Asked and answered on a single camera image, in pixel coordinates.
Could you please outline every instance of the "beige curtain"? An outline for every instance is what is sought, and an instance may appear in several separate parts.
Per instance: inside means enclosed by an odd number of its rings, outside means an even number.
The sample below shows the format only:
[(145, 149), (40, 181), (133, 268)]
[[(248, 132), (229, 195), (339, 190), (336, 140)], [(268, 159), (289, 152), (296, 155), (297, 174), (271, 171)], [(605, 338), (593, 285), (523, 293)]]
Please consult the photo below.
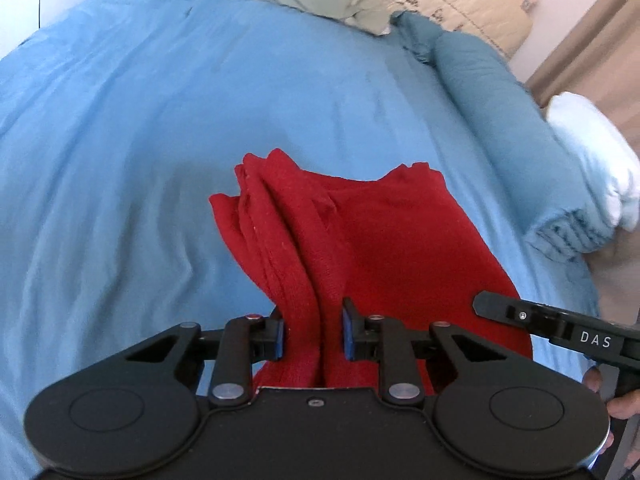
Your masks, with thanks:
[(588, 97), (640, 153), (640, 0), (598, 0), (527, 81), (541, 107)]
[[(640, 0), (598, 0), (527, 81), (541, 107), (584, 95), (640, 154)], [(640, 307), (640, 230), (588, 254), (605, 319), (633, 324)]]

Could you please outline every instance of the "white towel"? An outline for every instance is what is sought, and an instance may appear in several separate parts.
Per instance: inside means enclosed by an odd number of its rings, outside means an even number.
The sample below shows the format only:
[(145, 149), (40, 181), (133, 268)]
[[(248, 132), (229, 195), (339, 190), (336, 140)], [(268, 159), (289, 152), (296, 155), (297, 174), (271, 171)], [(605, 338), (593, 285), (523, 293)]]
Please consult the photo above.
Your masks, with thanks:
[(640, 160), (620, 131), (586, 97), (569, 92), (551, 99), (546, 120), (580, 163), (603, 220), (632, 231), (640, 217)]

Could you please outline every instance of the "folded towel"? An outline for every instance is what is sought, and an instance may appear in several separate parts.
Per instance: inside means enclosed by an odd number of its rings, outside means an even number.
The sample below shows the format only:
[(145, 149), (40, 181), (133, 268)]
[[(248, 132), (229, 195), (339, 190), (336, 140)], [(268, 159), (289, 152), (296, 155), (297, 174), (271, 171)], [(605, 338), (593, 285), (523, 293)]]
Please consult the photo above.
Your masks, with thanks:
[(267, 363), (257, 385), (378, 385), (375, 365), (344, 357), (345, 296), (364, 315), (393, 316), (416, 330), (448, 320), (531, 356), (526, 332), (474, 314), (482, 290), (517, 293), (427, 164), (357, 182), (300, 170), (274, 150), (267, 159), (245, 156), (236, 175), (240, 196), (210, 198), (216, 223), (287, 326), (284, 358)]
[(526, 240), (557, 261), (609, 242), (614, 229), (604, 221), (577, 161), (498, 53), (475, 36), (445, 32), (435, 41), (433, 58), (511, 196)]
[(640, 160), (591, 101), (563, 92), (551, 99), (546, 120), (577, 161), (607, 224), (632, 231), (640, 216)]

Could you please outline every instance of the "bed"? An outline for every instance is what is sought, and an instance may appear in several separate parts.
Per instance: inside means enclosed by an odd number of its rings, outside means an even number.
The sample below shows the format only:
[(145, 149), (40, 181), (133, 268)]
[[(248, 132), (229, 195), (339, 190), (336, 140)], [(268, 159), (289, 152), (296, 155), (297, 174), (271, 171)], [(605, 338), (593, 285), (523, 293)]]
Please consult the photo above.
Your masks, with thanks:
[[(596, 316), (581, 258), (526, 244), (436, 71), (390, 37), (259, 0), (89, 0), (0, 61), (0, 477), (43, 387), (185, 320), (273, 305), (215, 227), (247, 153), (372, 180), (427, 161), (521, 297)], [(582, 356), (534, 340), (579, 380)]]

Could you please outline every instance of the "screw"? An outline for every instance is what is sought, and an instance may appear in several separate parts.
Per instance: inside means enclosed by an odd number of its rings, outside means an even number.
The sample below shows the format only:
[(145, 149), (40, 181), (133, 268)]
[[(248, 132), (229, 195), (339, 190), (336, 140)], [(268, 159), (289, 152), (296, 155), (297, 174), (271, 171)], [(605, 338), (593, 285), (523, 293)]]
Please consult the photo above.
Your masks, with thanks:
[(411, 383), (396, 383), (389, 388), (389, 394), (400, 400), (415, 399), (420, 395), (420, 388)]
[(211, 393), (220, 400), (234, 400), (244, 394), (244, 388), (240, 384), (222, 383), (214, 387)]

